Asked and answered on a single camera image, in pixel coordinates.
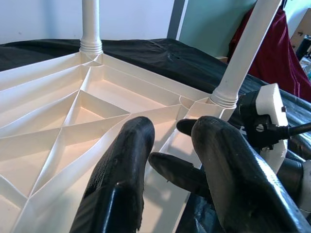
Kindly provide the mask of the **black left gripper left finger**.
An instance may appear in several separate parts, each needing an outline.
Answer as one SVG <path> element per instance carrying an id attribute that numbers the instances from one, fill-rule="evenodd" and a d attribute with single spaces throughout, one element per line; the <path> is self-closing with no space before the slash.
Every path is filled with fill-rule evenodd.
<path id="1" fill-rule="evenodd" d="M 87 183 L 72 233 L 135 233 L 144 209 L 144 174 L 155 141 L 151 120 L 128 120 Z"/>

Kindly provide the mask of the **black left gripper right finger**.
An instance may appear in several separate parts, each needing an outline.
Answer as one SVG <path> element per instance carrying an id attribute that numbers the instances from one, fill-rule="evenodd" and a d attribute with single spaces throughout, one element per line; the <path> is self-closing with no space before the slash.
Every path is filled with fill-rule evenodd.
<path id="1" fill-rule="evenodd" d="M 310 232 L 276 174 L 235 127 L 203 116 L 192 127 L 191 139 L 226 232 Z"/>

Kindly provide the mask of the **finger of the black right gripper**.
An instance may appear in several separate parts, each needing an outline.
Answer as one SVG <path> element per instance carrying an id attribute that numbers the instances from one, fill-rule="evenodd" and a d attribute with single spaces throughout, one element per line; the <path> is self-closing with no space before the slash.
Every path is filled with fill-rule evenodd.
<path id="1" fill-rule="evenodd" d="M 194 119 L 181 119 L 176 124 L 176 128 L 183 134 L 191 134 L 193 126 Z"/>
<path id="2" fill-rule="evenodd" d="M 206 200 L 212 200 L 205 172 L 195 168 L 192 163 L 160 152 L 152 152 L 148 161 L 167 181 Z"/>

